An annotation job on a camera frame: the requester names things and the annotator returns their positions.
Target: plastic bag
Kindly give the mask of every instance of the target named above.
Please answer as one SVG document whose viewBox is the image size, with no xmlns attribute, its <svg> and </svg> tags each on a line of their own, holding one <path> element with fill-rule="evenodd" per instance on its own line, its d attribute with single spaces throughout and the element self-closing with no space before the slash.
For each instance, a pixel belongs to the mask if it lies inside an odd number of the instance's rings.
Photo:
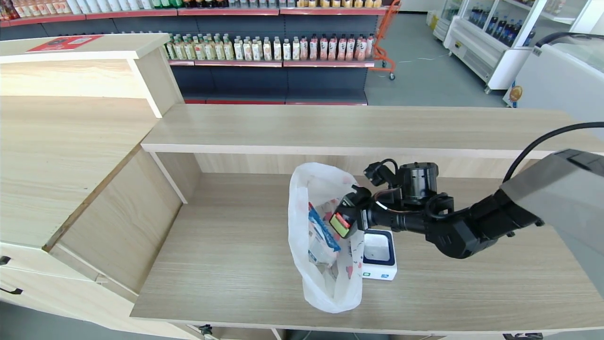
<svg viewBox="0 0 604 340">
<path fill-rule="evenodd" d="M 348 239 L 336 237 L 341 248 L 336 262 L 331 268 L 317 267 L 309 261 L 309 202 L 321 214 L 327 214 L 328 220 L 355 183 L 349 173 L 319 163 L 300 165 L 289 182 L 289 247 L 302 275 L 304 299 L 324 312 L 341 313 L 361 303 L 364 234 L 355 232 Z"/>
</svg>

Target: drawer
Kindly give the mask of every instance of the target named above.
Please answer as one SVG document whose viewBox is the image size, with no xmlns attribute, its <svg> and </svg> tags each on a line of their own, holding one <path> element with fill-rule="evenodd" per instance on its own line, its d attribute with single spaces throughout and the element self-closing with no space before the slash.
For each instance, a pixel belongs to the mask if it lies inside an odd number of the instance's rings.
<svg viewBox="0 0 604 340">
<path fill-rule="evenodd" d="M 166 322 L 130 318 L 134 303 L 94 282 L 5 268 L 0 287 L 3 301 L 41 312 L 90 321 L 124 332 L 193 338 Z M 22 292 L 17 295 L 4 291 L 16 289 Z"/>
<path fill-rule="evenodd" d="M 5 263 L 0 266 L 0 271 L 11 268 L 62 278 L 92 281 L 66 264 L 55 260 L 42 249 L 0 243 L 0 257 L 4 257 L 2 263 Z"/>
</svg>

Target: orange cart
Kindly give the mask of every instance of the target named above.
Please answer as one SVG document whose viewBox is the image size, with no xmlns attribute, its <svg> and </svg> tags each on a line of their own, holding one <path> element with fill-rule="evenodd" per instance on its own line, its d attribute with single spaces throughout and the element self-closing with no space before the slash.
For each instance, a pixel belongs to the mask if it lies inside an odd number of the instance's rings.
<svg viewBox="0 0 604 340">
<path fill-rule="evenodd" d="M 373 59 L 375 61 L 381 60 L 382 67 L 372 67 L 371 70 L 375 71 L 385 71 L 390 72 L 390 80 L 394 80 L 394 69 L 396 68 L 396 63 L 392 61 L 392 59 L 388 58 L 388 52 L 380 47 L 379 43 L 386 38 L 386 33 L 388 32 L 388 28 L 392 23 L 392 20 L 399 12 L 400 8 L 400 0 L 394 0 L 390 6 L 386 9 L 386 14 L 382 17 L 382 21 L 379 24 L 379 28 L 377 29 L 376 34 L 376 42 L 374 45 Z"/>
</svg>

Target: black cable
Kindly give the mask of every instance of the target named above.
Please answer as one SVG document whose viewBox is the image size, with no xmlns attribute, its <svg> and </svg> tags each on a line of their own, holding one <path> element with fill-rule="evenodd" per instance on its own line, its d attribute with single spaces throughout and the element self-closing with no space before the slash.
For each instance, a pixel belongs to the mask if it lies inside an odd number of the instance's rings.
<svg viewBox="0 0 604 340">
<path fill-rule="evenodd" d="M 579 129 L 591 129 L 591 128 L 604 128 L 604 122 L 589 122 L 589 123 L 572 124 L 572 125 L 568 125 L 568 126 L 556 129 L 554 131 L 550 131 L 550 132 L 544 134 L 543 136 L 537 138 L 531 144 L 529 144 L 524 150 L 522 150 L 522 152 L 520 152 L 520 155 L 518 155 L 518 157 L 516 159 L 514 159 L 514 162 L 512 162 L 512 165 L 510 165 L 510 168 L 507 170 L 506 175 L 503 177 L 502 183 L 505 183 L 508 180 L 510 180 L 510 178 L 512 178 L 512 175 L 514 174 L 514 171 L 516 171 L 516 168 L 518 167 L 518 165 L 520 165 L 520 162 L 522 162 L 524 157 L 526 157 L 531 151 L 533 151 L 533 149 L 535 149 L 539 144 L 543 143 L 544 141 L 546 141 L 554 136 L 563 134 L 565 132 L 579 130 Z"/>
<path fill-rule="evenodd" d="M 399 165 L 392 158 L 387 158 L 387 159 L 381 161 L 380 164 L 384 165 L 384 163 L 388 163 L 388 162 L 390 162 L 394 165 L 394 173 L 396 174 L 396 172 L 399 170 Z"/>
</svg>

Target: checkout counter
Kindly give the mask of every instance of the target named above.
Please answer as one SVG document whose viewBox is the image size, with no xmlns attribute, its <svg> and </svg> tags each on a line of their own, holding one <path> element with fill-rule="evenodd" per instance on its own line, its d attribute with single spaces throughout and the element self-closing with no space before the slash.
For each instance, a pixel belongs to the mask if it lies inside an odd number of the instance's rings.
<svg viewBox="0 0 604 340">
<path fill-rule="evenodd" d="M 50 40 L 0 42 L 3 301 L 184 339 L 203 338 L 206 324 L 239 340 L 285 329 L 472 339 L 604 328 L 602 297 L 551 226 L 466 260 L 396 234 L 395 279 L 364 281 L 361 305 L 337 315 L 305 302 L 287 242 L 299 164 L 361 176 L 387 157 L 436 162 L 439 191 L 459 209 L 494 192 L 532 140 L 573 123 L 565 113 L 184 104 L 167 34 L 26 52 Z M 564 148 L 604 143 L 569 132 L 521 167 Z"/>
</svg>

